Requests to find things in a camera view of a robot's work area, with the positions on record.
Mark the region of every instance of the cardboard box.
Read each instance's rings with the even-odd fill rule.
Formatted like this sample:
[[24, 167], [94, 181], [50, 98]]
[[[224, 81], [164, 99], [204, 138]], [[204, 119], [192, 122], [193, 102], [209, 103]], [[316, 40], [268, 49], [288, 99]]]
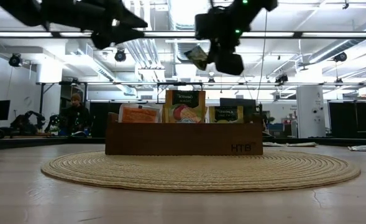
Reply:
[[247, 124], [117, 123], [109, 119], [107, 155], [262, 155], [262, 126]]

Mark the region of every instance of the snack package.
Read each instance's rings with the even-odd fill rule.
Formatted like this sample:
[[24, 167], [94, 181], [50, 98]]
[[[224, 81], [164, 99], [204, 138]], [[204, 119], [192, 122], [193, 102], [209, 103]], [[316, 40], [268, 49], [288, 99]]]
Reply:
[[146, 103], [145, 105], [150, 106], [152, 108], [156, 108], [159, 111], [159, 119], [158, 119], [157, 123], [162, 123], [162, 118], [164, 117], [163, 105], [157, 104], [157, 103]]
[[139, 105], [137, 103], [123, 103], [119, 109], [120, 123], [158, 123], [160, 121], [160, 109]]
[[244, 108], [243, 106], [210, 106], [209, 107], [210, 123], [243, 123]]
[[205, 91], [167, 90], [166, 123], [204, 123]]

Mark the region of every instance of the orange package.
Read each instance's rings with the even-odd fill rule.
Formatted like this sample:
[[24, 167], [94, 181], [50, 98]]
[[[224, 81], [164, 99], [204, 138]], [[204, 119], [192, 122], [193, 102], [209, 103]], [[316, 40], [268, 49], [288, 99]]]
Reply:
[[157, 123], [159, 110], [149, 106], [124, 103], [119, 109], [119, 122], [121, 123]]

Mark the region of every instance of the fluorescent light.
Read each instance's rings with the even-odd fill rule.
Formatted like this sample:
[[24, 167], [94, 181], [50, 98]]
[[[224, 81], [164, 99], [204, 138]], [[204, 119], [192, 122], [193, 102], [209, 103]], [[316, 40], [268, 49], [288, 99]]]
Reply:
[[196, 40], [196, 39], [172, 39], [165, 40], [166, 44], [200, 44], [200, 43], [209, 43], [209, 40]]
[[157, 85], [156, 82], [117, 82], [120, 85]]
[[62, 37], [90, 37], [91, 32], [61, 32]]
[[244, 32], [242, 37], [293, 37], [294, 32]]
[[[294, 32], [244, 32], [241, 37], [293, 37]], [[145, 37], [162, 38], [191, 38], [194, 39], [195, 31], [166, 31], [166, 32], [145, 32]]]
[[366, 32], [304, 32], [302, 37], [366, 37]]
[[88, 85], [114, 85], [112, 82], [90, 82]]
[[50, 32], [0, 32], [0, 37], [51, 37]]

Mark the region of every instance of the person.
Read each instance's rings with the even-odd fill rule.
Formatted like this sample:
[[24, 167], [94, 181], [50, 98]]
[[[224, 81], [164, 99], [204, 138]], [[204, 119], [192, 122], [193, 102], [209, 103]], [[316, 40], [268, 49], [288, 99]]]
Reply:
[[268, 125], [268, 117], [266, 114], [263, 114], [262, 117], [263, 117], [263, 131], [265, 131]]
[[66, 129], [68, 134], [84, 131], [91, 125], [89, 110], [81, 104], [81, 96], [78, 93], [72, 94], [71, 104], [72, 105], [69, 108], [61, 113], [61, 115], [66, 118]]

